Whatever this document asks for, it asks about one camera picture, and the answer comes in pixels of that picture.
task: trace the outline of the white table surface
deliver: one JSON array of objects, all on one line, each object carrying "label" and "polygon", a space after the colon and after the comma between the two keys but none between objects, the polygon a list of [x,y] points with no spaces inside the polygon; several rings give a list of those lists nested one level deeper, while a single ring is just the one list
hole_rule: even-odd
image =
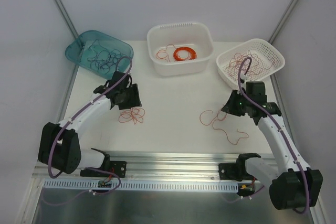
[{"label": "white table surface", "polygon": [[[249,138],[240,140],[238,145],[231,145],[222,131],[214,131],[199,121],[204,110],[215,113],[227,102],[231,89],[217,72],[216,57],[239,42],[215,42],[214,56],[205,71],[173,77],[162,77],[155,72],[146,41],[126,42],[134,50],[131,74],[133,83],[139,86],[145,109],[144,122],[119,123],[119,110],[114,107],[86,131],[80,140],[82,148],[168,153],[271,153],[265,137],[247,116],[228,115],[225,121],[215,124],[226,130],[232,142],[244,136],[237,129],[247,132]],[[84,105],[93,90],[105,81],[80,67],[66,116]],[[276,101],[270,78],[264,82],[268,101]],[[202,119],[209,122],[213,117],[204,113]]]}]

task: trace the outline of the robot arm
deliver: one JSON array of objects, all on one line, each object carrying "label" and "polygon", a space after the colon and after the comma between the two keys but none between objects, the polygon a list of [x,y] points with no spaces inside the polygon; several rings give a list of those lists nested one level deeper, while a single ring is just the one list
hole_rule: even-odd
[{"label": "robot arm", "polygon": [[233,90],[222,111],[236,116],[247,113],[254,120],[269,143],[278,170],[267,165],[258,154],[248,153],[239,155],[236,164],[231,164],[227,166],[227,169],[224,169],[226,177],[238,181],[247,177],[256,178],[269,189],[271,201],[277,209],[304,207],[306,193],[302,173],[297,165],[299,162],[308,182],[309,206],[315,206],[323,181],[320,171],[312,170],[296,149],[285,128],[278,106],[275,103],[267,102],[265,84],[263,82],[246,82],[244,85],[246,95],[269,112],[281,126],[281,131],[285,134],[297,160],[294,160],[281,131],[275,127],[271,118],[251,104],[237,90]]},{"label": "robot arm", "polygon": [[75,120],[72,121],[71,118],[74,118],[78,112],[57,124],[49,122],[44,126],[38,153],[40,162],[48,164],[55,137],[70,122],[60,137],[62,141],[59,141],[55,147],[51,166],[67,174],[71,174],[78,168],[86,167],[110,170],[110,156],[108,154],[97,149],[83,150],[80,148],[79,140],[89,126],[115,105],[118,105],[120,110],[141,106],[138,85],[132,84],[132,78],[129,74],[114,89],[95,100],[119,81],[123,75],[124,73],[116,71],[111,80],[108,80],[105,85],[97,87],[89,100],[91,106],[83,110]]}]

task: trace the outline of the teal plastic bin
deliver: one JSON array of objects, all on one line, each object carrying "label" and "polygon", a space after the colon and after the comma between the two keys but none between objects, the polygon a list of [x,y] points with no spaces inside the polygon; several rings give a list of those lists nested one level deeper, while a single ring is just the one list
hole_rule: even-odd
[{"label": "teal plastic bin", "polygon": [[[127,56],[133,59],[133,48],[121,40],[91,30],[79,35],[67,47],[65,56],[81,67],[105,79],[111,79],[121,57]],[[129,59],[120,60],[118,71],[125,72],[129,65]]]}]

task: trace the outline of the white plastic basket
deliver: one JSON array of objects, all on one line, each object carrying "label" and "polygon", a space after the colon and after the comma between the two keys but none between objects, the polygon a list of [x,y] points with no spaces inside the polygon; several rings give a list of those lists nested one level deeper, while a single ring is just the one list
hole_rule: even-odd
[{"label": "white plastic basket", "polygon": [[[209,29],[198,22],[176,23],[155,26],[147,34],[149,56],[154,63],[155,71],[162,76],[196,73],[203,71],[214,52],[213,41]],[[174,46],[190,47],[196,51],[195,60],[175,61]],[[160,49],[166,49],[171,62],[156,59]]]},{"label": "white plastic basket", "polygon": [[[284,57],[274,46],[272,46],[267,41],[263,39],[251,39],[245,43],[242,43],[220,54],[216,61],[218,66],[218,73],[232,89],[238,89],[238,76],[233,78],[229,75],[229,63],[236,53],[243,55],[248,51],[250,51],[251,54],[257,54],[259,61],[262,62],[262,69],[260,69],[256,75],[247,74],[248,80],[250,81],[260,81],[280,70],[285,65]],[[256,61],[252,61],[251,68],[253,68],[255,64]]]}]

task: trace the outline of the black bracket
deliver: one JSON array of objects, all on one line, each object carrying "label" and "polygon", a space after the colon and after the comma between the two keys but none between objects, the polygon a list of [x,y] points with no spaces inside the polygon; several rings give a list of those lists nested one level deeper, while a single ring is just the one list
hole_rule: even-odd
[{"label": "black bracket", "polygon": [[[59,124],[47,123],[42,130],[38,160],[48,164],[51,146],[60,132]],[[61,135],[62,144],[57,143],[51,161],[51,166],[66,174],[73,173],[81,160],[78,134],[74,130],[64,130]]]},{"label": "black bracket", "polygon": [[[93,93],[103,94],[106,90],[112,87],[125,74],[115,71],[111,80],[107,80],[105,85],[97,87]],[[119,110],[126,110],[136,106],[141,106],[139,89],[137,84],[132,84],[130,74],[126,76],[113,90],[105,94],[106,98],[111,100],[111,108],[115,105],[119,106]]]},{"label": "black bracket", "polygon": [[[126,176],[126,161],[110,161],[109,167],[105,167],[104,170],[113,171],[113,173],[117,174],[120,178],[125,178]],[[95,172],[93,170],[84,169],[80,171],[81,177],[108,177],[108,174]]]},{"label": "black bracket", "polygon": [[[323,177],[319,170],[309,168],[305,171],[305,176],[308,182],[309,206],[314,207],[319,197]],[[278,210],[304,207],[306,204],[304,188],[301,173],[290,170],[272,181],[269,196]]]},{"label": "black bracket", "polygon": [[218,165],[221,180],[252,180],[253,176],[246,172],[245,161],[251,157],[260,157],[257,153],[240,154],[235,163],[221,163]]}]

